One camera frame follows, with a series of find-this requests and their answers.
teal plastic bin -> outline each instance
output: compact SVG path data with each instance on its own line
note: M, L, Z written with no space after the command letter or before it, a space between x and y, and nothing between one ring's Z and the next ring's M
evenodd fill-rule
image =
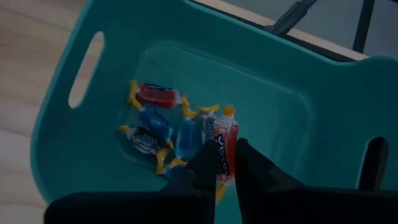
M104 49L83 102L68 97L97 32ZM115 130L129 80L171 86L192 108L232 104L239 136L303 183L356 188L368 142L389 141L382 189L398 189L398 63L338 63L197 3L88 1L47 90L32 135L34 179L50 203L81 191L156 191L151 167L124 153ZM217 223L239 223L235 188Z

wooden floor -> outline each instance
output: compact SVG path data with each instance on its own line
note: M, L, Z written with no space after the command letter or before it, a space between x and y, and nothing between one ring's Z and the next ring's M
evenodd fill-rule
M30 134L84 3L0 0L0 223L42 223L46 204L30 173ZM81 70L72 101L87 83L89 72Z

gray floor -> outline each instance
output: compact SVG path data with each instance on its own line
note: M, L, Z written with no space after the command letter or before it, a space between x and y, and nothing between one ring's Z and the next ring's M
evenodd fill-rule
M224 0L278 19L298 0ZM302 31L352 48L363 0L318 0L297 24ZM398 4L376 0L364 53L398 56Z

red candy wrapper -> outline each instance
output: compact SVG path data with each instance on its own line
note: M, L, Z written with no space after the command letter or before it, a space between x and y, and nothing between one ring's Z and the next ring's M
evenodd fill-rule
M141 84L136 92L137 100L171 109L181 103L178 90L155 84Z
M214 137L218 147L217 179L225 185L234 181L235 150L239 124L234 118L234 108L225 106L224 116L214 122Z

